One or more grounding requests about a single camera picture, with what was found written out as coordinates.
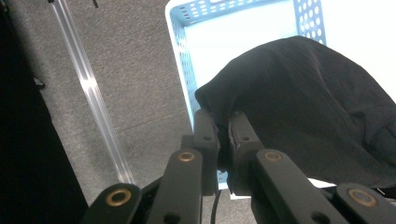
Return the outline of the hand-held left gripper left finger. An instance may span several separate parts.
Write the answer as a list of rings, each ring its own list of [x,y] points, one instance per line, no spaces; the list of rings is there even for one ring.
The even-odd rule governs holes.
[[[203,158],[202,194],[214,195],[219,190],[217,178],[219,141],[216,125],[207,111],[199,109],[195,112],[193,134],[182,136],[181,149],[194,149],[201,153]]]

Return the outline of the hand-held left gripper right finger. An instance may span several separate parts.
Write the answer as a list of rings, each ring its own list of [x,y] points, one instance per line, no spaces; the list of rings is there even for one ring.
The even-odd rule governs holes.
[[[250,125],[247,116],[235,112],[230,118],[229,138],[232,150],[232,168],[228,174],[231,192],[237,196],[250,196],[251,163],[263,145]]]

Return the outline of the black pants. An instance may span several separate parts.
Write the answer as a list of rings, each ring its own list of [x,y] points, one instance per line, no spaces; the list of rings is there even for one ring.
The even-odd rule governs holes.
[[[396,103],[360,65],[317,41],[293,36],[251,49],[195,98],[222,143],[242,112],[265,147],[310,178],[396,187]]]

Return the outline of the blue plastic basket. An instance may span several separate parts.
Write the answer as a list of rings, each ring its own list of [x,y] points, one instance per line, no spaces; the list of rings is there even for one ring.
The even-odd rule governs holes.
[[[320,0],[169,0],[165,18],[190,119],[196,90],[239,54],[294,35],[326,42]]]

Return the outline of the black curtain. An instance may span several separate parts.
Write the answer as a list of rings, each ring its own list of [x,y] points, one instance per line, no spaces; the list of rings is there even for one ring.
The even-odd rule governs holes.
[[[0,224],[78,224],[87,209],[0,0]]]

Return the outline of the aluminium floor rail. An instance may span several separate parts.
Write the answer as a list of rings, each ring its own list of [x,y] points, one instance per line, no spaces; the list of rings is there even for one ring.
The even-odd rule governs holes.
[[[80,86],[85,94],[96,126],[105,143],[107,153],[113,162],[118,180],[134,184],[132,170],[126,160],[116,135],[113,123],[108,115],[106,104],[100,92],[86,51],[80,40],[77,27],[66,0],[47,0],[59,23],[64,43],[75,68]]]

